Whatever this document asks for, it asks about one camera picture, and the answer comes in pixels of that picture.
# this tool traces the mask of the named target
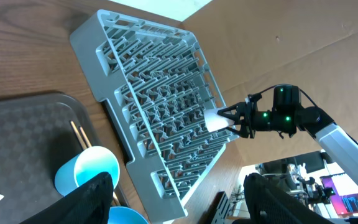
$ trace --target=computer monitor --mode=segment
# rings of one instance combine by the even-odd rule
[[[320,177],[324,187],[332,187],[331,203],[338,215],[358,213],[358,186],[345,173]]]

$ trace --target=gray rack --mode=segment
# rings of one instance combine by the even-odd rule
[[[224,101],[195,36],[99,10],[70,42],[94,97],[107,105],[150,221],[187,216],[188,199],[236,138],[206,130],[203,110],[216,108],[211,90]]]

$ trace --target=table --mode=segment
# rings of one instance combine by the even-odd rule
[[[98,9],[180,26],[178,21],[109,1],[0,0],[0,98],[61,91],[83,103],[103,145],[120,161],[119,184],[129,205],[147,217],[126,172],[119,141],[101,105],[94,100],[68,39]],[[187,203],[189,216],[177,223],[195,223],[203,218],[218,190],[231,192],[241,165],[235,145],[228,144],[227,151]]]

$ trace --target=pair of chopsticks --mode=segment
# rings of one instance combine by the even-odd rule
[[[77,137],[78,141],[80,142],[82,150],[92,147],[91,142],[88,139],[88,137],[86,136],[84,129],[81,126],[79,126],[78,128],[80,129],[80,131],[78,131],[74,121],[70,121],[70,124],[74,130],[75,136]],[[121,206],[115,192],[112,193],[112,200],[117,206]]]

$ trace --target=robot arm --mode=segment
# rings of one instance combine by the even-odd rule
[[[257,101],[271,88],[274,88],[272,110],[259,111]],[[314,106],[302,107],[301,93]],[[281,138],[282,133],[292,137],[297,129],[307,131],[358,185],[358,143],[297,86],[272,86],[249,95],[245,102],[218,110],[217,114],[222,119],[233,120],[234,125],[240,125],[240,130],[226,129],[243,138],[255,138],[256,131],[277,131]]]

